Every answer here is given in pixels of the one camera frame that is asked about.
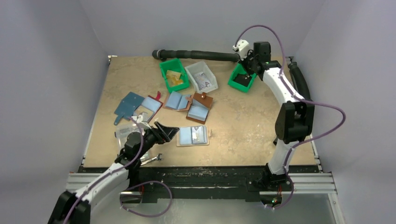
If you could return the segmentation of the cream card holder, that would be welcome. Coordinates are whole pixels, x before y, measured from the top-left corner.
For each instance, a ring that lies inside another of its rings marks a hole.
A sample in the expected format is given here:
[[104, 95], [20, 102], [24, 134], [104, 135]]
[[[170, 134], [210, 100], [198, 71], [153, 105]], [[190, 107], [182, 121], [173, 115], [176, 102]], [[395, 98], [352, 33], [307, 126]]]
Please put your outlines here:
[[180, 127], [176, 135], [177, 147], [207, 146], [210, 144], [208, 128], [205, 125]]

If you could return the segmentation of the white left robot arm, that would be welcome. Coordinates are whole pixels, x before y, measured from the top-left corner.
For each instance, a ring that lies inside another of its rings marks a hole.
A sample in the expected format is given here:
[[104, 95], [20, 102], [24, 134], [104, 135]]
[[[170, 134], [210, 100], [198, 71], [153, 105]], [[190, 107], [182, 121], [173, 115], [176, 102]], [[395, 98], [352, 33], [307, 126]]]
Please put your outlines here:
[[155, 126], [143, 128], [136, 123], [137, 132], [128, 135], [124, 147], [114, 163], [99, 177], [87, 185], [70, 192], [63, 192], [49, 217], [50, 224], [88, 224], [93, 212], [109, 199], [111, 194], [133, 191], [152, 181], [139, 182], [141, 157], [155, 144], [170, 142], [179, 132], [178, 127]]

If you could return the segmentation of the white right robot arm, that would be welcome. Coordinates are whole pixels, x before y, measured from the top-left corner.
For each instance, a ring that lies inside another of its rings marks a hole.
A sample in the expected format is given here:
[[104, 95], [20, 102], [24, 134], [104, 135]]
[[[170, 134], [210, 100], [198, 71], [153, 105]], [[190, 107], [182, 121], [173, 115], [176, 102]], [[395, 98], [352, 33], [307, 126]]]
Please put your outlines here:
[[239, 63], [249, 75], [256, 74], [272, 91], [280, 107], [275, 122], [277, 144], [268, 162], [269, 173], [262, 177], [263, 186], [273, 190], [280, 185], [279, 175], [288, 172], [290, 160], [297, 144], [312, 132], [314, 105], [303, 102], [301, 96], [287, 80], [281, 64], [271, 60], [269, 42], [239, 40], [234, 46]]

